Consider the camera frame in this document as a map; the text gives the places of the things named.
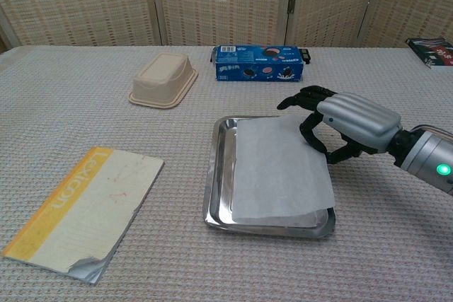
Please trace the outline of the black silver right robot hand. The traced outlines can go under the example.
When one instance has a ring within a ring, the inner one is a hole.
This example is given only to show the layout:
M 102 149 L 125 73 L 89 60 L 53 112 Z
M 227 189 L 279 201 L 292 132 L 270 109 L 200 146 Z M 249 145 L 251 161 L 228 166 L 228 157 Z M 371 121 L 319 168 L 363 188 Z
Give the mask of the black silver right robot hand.
M 401 116 L 371 100 L 353 93 L 336 93 L 320 86 L 307 86 L 285 98 L 277 106 L 285 110 L 299 106 L 311 114 L 300 124 L 299 131 L 313 149 L 324 154 L 329 164 L 336 164 L 368 154 L 385 153 L 401 130 Z M 346 145 L 329 152 L 314 134 L 314 128 L 325 123 L 332 127 Z

